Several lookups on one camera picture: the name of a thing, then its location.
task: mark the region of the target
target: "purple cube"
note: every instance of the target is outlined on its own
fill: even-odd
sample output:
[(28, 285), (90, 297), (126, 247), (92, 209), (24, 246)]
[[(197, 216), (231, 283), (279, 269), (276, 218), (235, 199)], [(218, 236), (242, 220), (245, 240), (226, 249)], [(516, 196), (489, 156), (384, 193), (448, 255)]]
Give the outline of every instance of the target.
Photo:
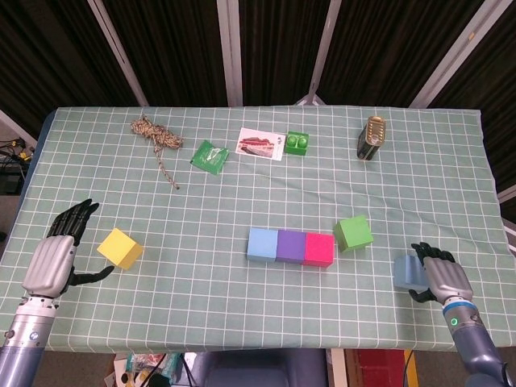
[(306, 233), (279, 230), (277, 232), (276, 261), (302, 264), (305, 259)]

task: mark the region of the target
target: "green cube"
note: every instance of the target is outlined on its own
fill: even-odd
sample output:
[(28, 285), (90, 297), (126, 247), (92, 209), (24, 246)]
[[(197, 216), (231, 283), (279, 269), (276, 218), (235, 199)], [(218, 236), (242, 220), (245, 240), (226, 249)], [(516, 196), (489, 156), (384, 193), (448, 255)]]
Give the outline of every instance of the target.
[(297, 131), (289, 131), (285, 141), (285, 153), (304, 156), (308, 149), (308, 135)]
[(339, 220), (333, 231), (341, 252), (363, 248), (373, 241), (368, 220), (363, 215)]

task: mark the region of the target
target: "green checkered tablecloth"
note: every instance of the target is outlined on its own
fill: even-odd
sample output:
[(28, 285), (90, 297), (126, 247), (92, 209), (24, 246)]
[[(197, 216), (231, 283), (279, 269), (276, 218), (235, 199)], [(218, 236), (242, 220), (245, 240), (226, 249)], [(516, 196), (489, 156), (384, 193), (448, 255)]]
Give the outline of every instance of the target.
[[(145, 113), (185, 137), (157, 168), (131, 132)], [(369, 115), (387, 121), (375, 159), (357, 160)], [(393, 261), (424, 240), (464, 266), (494, 342), (516, 343), (516, 280), (479, 112), (351, 106), (59, 109), (0, 266), (7, 329), (37, 243), (58, 213), (92, 198), (99, 210), (77, 250), (78, 272), (108, 262), (96, 247), (117, 227), (144, 246), (127, 271), (71, 288), (49, 347), (154, 351), (242, 347), (453, 347), (440, 305), (393, 288)], [(310, 135), (306, 156), (228, 157), (213, 176), (189, 163), (204, 139), (234, 151), (240, 128)], [(328, 269), (249, 262), (249, 227), (330, 233), (365, 215), (374, 243)]]

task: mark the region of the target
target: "red box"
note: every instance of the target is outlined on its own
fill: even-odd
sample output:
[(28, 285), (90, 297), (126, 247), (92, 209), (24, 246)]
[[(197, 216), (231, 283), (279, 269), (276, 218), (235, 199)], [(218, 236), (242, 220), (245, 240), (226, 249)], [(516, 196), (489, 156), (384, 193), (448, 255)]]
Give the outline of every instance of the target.
[(327, 268), (333, 264), (335, 240), (333, 235), (306, 233), (305, 259), (303, 264)]

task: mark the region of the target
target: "wire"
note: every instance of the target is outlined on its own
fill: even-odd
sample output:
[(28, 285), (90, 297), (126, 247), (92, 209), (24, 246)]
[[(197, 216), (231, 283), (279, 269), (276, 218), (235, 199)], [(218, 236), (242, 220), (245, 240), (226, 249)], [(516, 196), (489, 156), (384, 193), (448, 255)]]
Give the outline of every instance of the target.
[(402, 387), (405, 387), (405, 383), (406, 383), (406, 370), (409, 367), (410, 358), (412, 357), (413, 354), (414, 354), (414, 349), (412, 351), (410, 351), (409, 357), (406, 358), (405, 368), (403, 369), (403, 385), (402, 385)]
[(164, 360), (164, 358), (167, 356), (166, 353), (163, 354), (163, 356), (161, 357), (161, 360), (158, 361), (158, 364), (156, 364), (154, 366), (154, 368), (152, 369), (152, 371), (147, 375), (147, 377), (145, 378), (144, 382), (142, 383), (142, 387), (145, 386), (145, 383), (148, 383), (148, 380), (151, 378), (152, 374), (154, 374), (154, 372), (156, 372), (156, 370), (158, 369), (158, 367), (160, 367), (160, 364), (161, 362)]
[(2, 166), (2, 172), (6, 170), (7, 165), (17, 164), (18, 161), (13, 159), (11, 156), (6, 156), (0, 161), (0, 165)]
[(183, 366), (185, 367), (186, 376), (188, 377), (188, 384), (190, 387), (194, 387), (194, 385), (192, 384), (192, 379), (194, 378), (194, 375), (192, 375), (192, 372), (190, 371), (190, 367), (186, 363), (184, 355), (181, 353), (179, 355), (179, 357), (181, 358), (181, 361), (183, 362)]
[(9, 150), (10, 150), (10, 154), (11, 154), (11, 155), (14, 155), (14, 156), (16, 155), (16, 151), (15, 151), (15, 149), (14, 149), (13, 147), (11, 147), (11, 145), (10, 145), (10, 144), (6, 144), (6, 145), (2, 145), (2, 146), (0, 146), (0, 149), (3, 149), (3, 148), (7, 148), (7, 149), (9, 149)]
[(23, 181), (25, 181), (25, 174), (23, 173), (23, 168), (22, 168), (22, 166), (20, 164), (18, 164), (18, 166), (19, 166), (19, 171), (22, 174)]

